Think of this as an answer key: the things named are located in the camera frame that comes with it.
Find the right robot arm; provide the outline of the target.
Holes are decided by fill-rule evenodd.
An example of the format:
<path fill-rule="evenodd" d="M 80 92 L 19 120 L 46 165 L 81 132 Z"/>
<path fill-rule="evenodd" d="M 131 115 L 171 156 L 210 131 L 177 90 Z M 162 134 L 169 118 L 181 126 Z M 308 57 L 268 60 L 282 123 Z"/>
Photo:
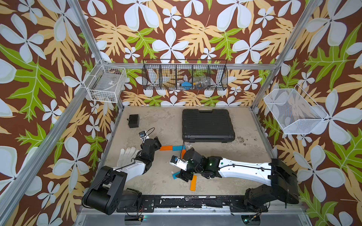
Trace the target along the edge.
<path fill-rule="evenodd" d="M 177 178 L 191 182 L 199 195 L 240 195 L 246 211 L 265 210 L 279 200 L 299 204 L 297 174 L 279 159 L 269 163 L 238 162 L 220 156 L 205 157 L 194 148 L 172 156 L 170 164 L 180 169 Z"/>

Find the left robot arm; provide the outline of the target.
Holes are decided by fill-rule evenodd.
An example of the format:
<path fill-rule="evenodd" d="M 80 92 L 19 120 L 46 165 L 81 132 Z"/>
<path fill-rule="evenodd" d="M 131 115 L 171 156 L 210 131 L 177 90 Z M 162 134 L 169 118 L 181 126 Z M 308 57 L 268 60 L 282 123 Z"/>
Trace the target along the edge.
<path fill-rule="evenodd" d="M 84 193 L 82 205 L 111 215 L 117 209 L 124 212 L 142 210 L 142 193 L 124 186 L 127 181 L 145 174 L 152 166 L 155 152 L 162 147 L 158 137 L 148 138 L 141 144 L 141 150 L 131 163 L 111 168 L 103 166 Z"/>

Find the teal block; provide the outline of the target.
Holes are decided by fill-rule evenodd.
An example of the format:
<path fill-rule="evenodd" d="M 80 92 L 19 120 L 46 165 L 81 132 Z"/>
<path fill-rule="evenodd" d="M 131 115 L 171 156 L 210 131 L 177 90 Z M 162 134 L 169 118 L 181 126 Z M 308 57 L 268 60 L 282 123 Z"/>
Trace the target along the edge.
<path fill-rule="evenodd" d="M 177 179 L 179 174 L 180 174 L 179 171 L 176 172 L 176 173 L 173 173 L 173 174 L 172 174 L 173 179 Z"/>
<path fill-rule="evenodd" d="M 172 151 L 182 151 L 185 150 L 186 146 L 173 146 Z"/>

